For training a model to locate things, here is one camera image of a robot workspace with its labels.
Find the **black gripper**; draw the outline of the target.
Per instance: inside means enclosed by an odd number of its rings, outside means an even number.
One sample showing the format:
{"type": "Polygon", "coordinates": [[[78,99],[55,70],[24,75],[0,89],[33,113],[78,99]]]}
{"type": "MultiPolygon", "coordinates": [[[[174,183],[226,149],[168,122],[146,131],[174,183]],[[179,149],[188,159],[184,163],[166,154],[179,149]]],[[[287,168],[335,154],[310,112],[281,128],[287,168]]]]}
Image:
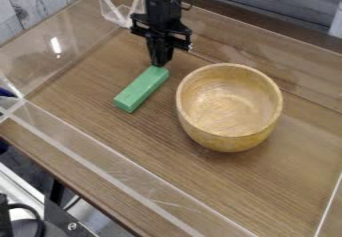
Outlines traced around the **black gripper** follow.
{"type": "Polygon", "coordinates": [[[190,50],[192,30],[182,23],[182,0],[143,2],[144,12],[131,14],[131,32],[146,38],[151,64],[164,66],[172,60],[175,48],[190,50]]]}

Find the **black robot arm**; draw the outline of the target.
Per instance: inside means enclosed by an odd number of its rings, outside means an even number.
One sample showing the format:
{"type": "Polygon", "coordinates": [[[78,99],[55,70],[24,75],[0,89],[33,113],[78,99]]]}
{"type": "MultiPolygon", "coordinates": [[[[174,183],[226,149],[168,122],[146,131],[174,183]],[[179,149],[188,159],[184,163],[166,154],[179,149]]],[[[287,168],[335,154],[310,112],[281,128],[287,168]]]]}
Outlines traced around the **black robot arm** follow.
{"type": "Polygon", "coordinates": [[[132,13],[131,33],[144,37],[151,64],[163,67],[174,49],[190,50],[192,30],[182,23],[182,0],[144,0],[146,12],[132,13]]]}

